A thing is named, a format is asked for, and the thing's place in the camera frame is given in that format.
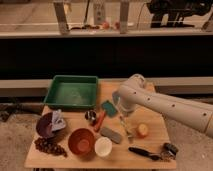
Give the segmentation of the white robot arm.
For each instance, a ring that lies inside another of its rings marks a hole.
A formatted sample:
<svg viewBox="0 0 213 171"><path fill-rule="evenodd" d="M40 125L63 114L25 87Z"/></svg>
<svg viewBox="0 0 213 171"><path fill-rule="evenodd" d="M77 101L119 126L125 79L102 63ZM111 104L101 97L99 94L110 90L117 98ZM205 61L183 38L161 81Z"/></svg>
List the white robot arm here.
<svg viewBox="0 0 213 171"><path fill-rule="evenodd" d="M119 86L124 112L132 113L141 105L213 138L213 105L152 92L146 85L141 74L134 74Z"/></svg>

